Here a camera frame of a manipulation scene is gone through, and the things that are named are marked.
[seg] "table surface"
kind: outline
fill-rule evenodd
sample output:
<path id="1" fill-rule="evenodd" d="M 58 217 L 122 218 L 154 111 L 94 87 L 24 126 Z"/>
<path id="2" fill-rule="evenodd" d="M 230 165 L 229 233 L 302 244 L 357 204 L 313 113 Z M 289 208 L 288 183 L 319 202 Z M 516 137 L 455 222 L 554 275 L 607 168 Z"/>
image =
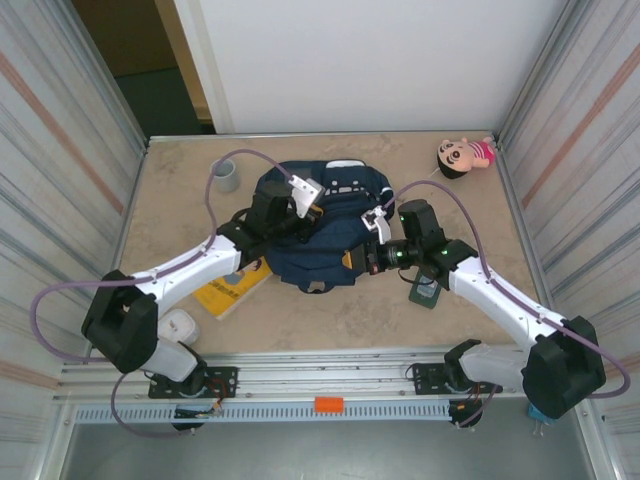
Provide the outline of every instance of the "table surface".
<path id="1" fill-rule="evenodd" d="M 436 149 L 447 138 L 481 139 L 485 132 L 427 132 L 356 135 L 224 137 L 153 141 L 133 212 L 121 269 L 152 268 L 197 245 L 210 233 L 203 205 L 204 186 L 213 161 L 237 148 L 252 148 L 285 160 L 359 158 L 385 173 L 395 190 L 424 179 L 437 167 Z M 269 164 L 239 155 L 241 186 L 230 194 L 212 191 L 219 223 L 251 203 L 260 175 Z M 436 172 L 432 180 L 449 186 L 474 219 L 490 265 L 535 298 L 533 284 L 495 166 L 476 169 L 456 180 Z M 475 245 L 471 230 L 445 193 L 416 187 L 400 202 L 426 198 L 435 208 L 447 237 Z M 401 237 L 398 216 L 394 238 Z M 361 276 L 355 286 L 324 295 L 306 295 L 276 276 L 250 293 L 223 320 L 209 314 L 193 297 L 176 307 L 199 324 L 194 347 L 200 353 L 313 350 L 355 347 L 453 345 L 468 338 L 510 342 L 509 336 L 466 300 L 443 291 L 435 309 L 408 300 L 410 285 L 395 272 Z"/>

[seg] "orange tag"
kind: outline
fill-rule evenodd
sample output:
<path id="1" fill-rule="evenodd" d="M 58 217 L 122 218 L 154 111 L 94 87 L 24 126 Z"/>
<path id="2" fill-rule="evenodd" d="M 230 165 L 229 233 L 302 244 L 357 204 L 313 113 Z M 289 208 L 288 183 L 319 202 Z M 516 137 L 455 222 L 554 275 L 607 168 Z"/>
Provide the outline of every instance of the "orange tag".
<path id="1" fill-rule="evenodd" d="M 316 397 L 314 410 L 316 413 L 344 413 L 344 398 Z"/>

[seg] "gray cup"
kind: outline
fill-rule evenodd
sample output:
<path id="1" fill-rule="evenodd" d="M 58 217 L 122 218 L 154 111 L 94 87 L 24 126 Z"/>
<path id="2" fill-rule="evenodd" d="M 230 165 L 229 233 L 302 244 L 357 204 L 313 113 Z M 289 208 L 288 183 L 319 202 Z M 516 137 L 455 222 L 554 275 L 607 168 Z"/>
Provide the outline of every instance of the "gray cup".
<path id="1" fill-rule="evenodd" d="M 213 162 L 211 168 L 213 169 L 214 165 L 219 161 L 220 160 L 216 160 Z M 231 193 L 238 189 L 240 186 L 240 175 L 238 175 L 238 169 L 233 160 L 229 158 L 218 167 L 218 171 L 213 177 L 213 183 L 218 191 L 222 193 Z"/>

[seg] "striped wall panel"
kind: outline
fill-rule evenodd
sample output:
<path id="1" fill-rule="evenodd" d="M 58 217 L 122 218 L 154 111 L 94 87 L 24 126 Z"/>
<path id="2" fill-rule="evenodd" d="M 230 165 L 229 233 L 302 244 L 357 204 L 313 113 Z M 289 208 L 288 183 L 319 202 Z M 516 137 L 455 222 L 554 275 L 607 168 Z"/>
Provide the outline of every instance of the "striped wall panel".
<path id="1" fill-rule="evenodd" d="M 61 362 L 27 312 L 110 270 L 144 139 L 64 0 L 0 2 L 0 478 L 28 478 Z M 83 353 L 91 292 L 52 294 L 43 333 Z"/>
<path id="2" fill-rule="evenodd" d="M 640 2 L 589 2 L 501 134 L 556 308 L 589 318 L 632 372 L 631 390 L 600 405 L 627 478 L 640 478 L 639 42 Z"/>

